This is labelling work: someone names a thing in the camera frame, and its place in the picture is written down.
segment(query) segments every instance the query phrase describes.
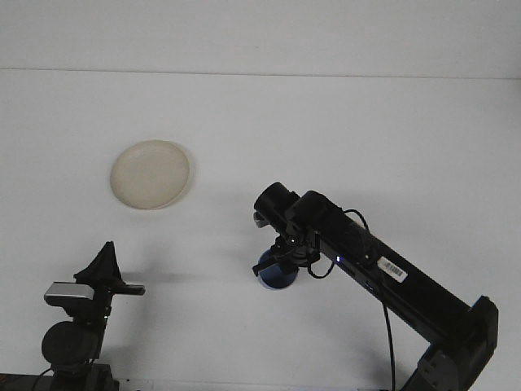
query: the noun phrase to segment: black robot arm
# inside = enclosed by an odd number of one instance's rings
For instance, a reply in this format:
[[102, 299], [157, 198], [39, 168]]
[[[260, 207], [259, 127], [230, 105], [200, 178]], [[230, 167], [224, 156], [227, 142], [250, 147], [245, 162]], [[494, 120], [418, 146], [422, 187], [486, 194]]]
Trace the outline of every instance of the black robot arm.
[[472, 386], [497, 344], [498, 311], [487, 297], [468, 306], [315, 191], [299, 197], [277, 182], [254, 209], [258, 226], [279, 233], [256, 275], [275, 264], [289, 274], [326, 255], [430, 342], [402, 391]]

